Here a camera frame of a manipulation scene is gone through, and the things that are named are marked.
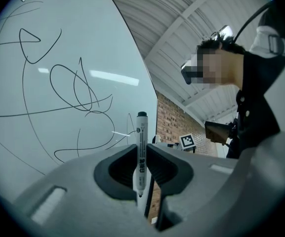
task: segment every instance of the whiteboard marker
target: whiteboard marker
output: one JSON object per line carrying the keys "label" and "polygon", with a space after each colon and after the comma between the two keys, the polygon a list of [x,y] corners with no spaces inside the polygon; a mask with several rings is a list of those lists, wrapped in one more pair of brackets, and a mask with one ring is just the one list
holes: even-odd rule
{"label": "whiteboard marker", "polygon": [[147,182],[148,116],[145,112],[138,113],[137,133],[138,164],[136,168],[136,185],[138,195],[142,197]]}

